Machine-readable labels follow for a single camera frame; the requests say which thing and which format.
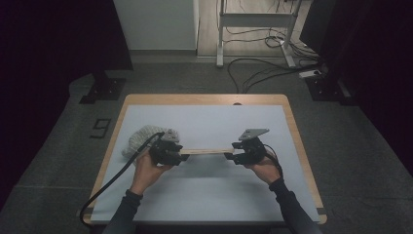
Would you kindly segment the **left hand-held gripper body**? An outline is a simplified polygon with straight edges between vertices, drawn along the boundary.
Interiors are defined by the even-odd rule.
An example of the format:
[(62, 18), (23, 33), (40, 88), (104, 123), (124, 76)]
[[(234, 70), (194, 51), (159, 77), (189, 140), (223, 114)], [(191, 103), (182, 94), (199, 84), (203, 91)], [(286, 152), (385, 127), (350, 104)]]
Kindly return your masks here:
[(174, 145), (178, 145), (179, 137), (176, 131), (168, 129), (162, 132), (150, 147), (149, 153), (155, 164), (171, 166), (170, 158), (179, 156), (179, 152), (171, 152), (170, 149)]

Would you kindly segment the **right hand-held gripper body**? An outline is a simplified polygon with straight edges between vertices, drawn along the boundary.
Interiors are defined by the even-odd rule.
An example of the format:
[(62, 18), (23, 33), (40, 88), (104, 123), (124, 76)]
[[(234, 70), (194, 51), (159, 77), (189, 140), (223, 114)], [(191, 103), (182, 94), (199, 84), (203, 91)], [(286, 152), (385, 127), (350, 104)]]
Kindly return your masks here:
[(257, 164), (264, 158), (266, 149), (259, 136), (268, 132), (268, 129), (246, 129), (239, 137), (239, 140), (244, 143), (245, 165)]

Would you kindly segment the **grey fluffy cloth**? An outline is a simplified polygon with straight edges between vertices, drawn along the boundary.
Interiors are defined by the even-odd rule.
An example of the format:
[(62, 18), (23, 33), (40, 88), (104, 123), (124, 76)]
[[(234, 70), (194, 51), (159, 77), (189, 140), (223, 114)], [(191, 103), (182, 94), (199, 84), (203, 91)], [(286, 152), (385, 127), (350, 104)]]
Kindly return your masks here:
[(179, 142), (178, 131), (153, 125), (146, 125), (131, 135), (127, 146), (122, 150), (122, 155), (126, 158), (131, 158), (136, 151), (139, 151), (141, 146), (152, 146), (158, 139), (156, 136), (157, 133), (163, 133), (162, 140)]

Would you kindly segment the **white caterpillar picture book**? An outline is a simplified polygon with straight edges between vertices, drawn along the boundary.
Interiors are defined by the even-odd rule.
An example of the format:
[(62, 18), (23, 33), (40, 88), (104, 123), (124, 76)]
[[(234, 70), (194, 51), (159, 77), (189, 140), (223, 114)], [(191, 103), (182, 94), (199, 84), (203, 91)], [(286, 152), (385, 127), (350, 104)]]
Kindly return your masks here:
[(202, 154), (224, 154), (224, 153), (234, 153), (234, 149), (181, 149), (180, 154), (188, 155), (202, 155)]

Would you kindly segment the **person's right hand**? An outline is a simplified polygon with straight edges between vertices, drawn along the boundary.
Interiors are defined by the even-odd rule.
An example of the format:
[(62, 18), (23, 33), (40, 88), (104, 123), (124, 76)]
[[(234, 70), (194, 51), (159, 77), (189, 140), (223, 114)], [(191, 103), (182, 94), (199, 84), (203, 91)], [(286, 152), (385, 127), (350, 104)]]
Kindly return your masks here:
[(248, 169), (252, 170), (262, 181), (266, 182), (268, 185), (272, 184), (274, 181), (281, 177), (280, 171), (276, 168), (274, 163), (265, 158), (261, 162), (247, 166)]

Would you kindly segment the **person's left hand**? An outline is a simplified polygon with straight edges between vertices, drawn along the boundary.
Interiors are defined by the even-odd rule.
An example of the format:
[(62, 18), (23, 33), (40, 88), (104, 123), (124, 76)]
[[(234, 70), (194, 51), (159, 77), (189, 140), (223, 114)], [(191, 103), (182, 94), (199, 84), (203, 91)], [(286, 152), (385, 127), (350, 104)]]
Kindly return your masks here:
[(154, 184), (159, 177), (166, 171), (170, 170), (171, 166), (158, 166), (152, 161), (148, 151), (142, 153), (135, 166), (135, 172), (130, 187), (130, 191), (136, 195), (142, 195), (144, 191)]

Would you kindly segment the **wooden table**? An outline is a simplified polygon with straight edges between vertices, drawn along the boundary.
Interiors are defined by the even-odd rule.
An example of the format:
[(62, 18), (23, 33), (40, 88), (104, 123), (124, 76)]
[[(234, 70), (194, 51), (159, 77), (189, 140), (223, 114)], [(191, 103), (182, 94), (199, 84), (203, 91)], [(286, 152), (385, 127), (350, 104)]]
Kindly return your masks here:
[[(291, 107), (288, 98), (284, 95), (129, 95), (126, 97), (122, 109), (120, 111), (116, 127), (113, 135), (110, 138), (108, 148), (106, 150), (102, 165), (100, 167), (97, 179), (94, 184), (92, 193), (93, 202), (90, 204), (89, 209), (85, 215), (86, 222), (90, 224), (103, 224), (94, 223), (92, 221), (92, 214), (97, 198), (107, 189), (107, 184), (104, 183), (105, 173), (107, 171), (111, 153), (115, 145), (116, 137), (120, 132), (121, 125), (126, 115), (127, 109), (131, 105), (233, 105), (235, 102), (240, 102), (242, 105), (279, 105), (282, 107), (285, 115), (286, 122), (289, 130), (292, 134), (293, 142), (297, 150), (298, 158), (303, 169), (303, 173), (309, 185), (311, 195), (314, 199), (317, 211), (319, 213), (319, 219), (314, 222), (324, 224), (327, 221), (326, 211), (321, 201), (318, 187), (316, 185), (311, 166), (309, 164), (298, 128), (295, 123), (294, 116), (291, 111)], [(136, 221), (143, 225), (281, 225), (280, 222), (185, 222), (185, 223), (143, 223)]]

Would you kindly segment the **black stand base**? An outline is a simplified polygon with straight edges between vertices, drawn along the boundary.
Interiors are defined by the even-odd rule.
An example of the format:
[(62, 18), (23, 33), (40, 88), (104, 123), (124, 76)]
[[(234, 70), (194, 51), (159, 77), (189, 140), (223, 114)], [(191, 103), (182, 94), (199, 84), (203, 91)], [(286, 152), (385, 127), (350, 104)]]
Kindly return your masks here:
[(94, 104), (97, 100), (117, 100), (126, 84), (125, 78), (109, 78), (104, 71), (93, 73), (94, 83), (81, 98), (80, 104)]
[(327, 78), (306, 78), (305, 82), (315, 101), (341, 101), (352, 98), (347, 87), (341, 80)]

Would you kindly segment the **white power strip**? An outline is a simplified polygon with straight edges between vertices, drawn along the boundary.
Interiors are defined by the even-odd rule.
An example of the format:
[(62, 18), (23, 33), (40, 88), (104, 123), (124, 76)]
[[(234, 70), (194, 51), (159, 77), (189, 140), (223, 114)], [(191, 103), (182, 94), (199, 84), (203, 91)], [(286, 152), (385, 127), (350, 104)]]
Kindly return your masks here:
[(321, 75), (321, 72), (317, 69), (299, 72), (299, 78), (301, 79), (311, 78), (318, 75)]

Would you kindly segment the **white cabinet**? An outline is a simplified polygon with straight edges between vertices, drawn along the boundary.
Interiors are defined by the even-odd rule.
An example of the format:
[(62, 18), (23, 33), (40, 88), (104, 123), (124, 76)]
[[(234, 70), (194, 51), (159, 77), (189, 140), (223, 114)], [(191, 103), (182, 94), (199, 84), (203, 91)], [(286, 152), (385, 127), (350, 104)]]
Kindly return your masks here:
[(199, 0), (114, 0), (130, 50), (196, 51)]

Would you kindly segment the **dark curtain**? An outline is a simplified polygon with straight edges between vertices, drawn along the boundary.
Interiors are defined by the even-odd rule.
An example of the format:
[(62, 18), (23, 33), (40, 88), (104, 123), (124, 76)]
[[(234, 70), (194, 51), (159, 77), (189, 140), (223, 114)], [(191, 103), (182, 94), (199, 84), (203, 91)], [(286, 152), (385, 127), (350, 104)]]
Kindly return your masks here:
[(413, 176), (413, 0), (313, 0), (300, 40)]
[(70, 83), (131, 69), (114, 0), (0, 0), (0, 210), (64, 109)]

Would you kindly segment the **white metal desk frame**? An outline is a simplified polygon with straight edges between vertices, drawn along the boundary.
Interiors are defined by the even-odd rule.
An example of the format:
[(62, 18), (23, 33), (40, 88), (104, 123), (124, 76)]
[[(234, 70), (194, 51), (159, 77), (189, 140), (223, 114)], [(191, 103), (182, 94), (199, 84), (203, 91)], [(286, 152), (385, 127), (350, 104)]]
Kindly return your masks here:
[(216, 66), (224, 65), (224, 41), (223, 29), (225, 27), (275, 27), (286, 30), (284, 39), (280, 42), (283, 56), (290, 68), (296, 66), (293, 59), (293, 51), (290, 46), (291, 36), (295, 23), (298, 19), (299, 10), (303, 0), (297, 0), (294, 9), (290, 13), (265, 13), (265, 14), (247, 14), (247, 13), (226, 13), (225, 7), (227, 0), (219, 0), (218, 13), (218, 40), (216, 47)]

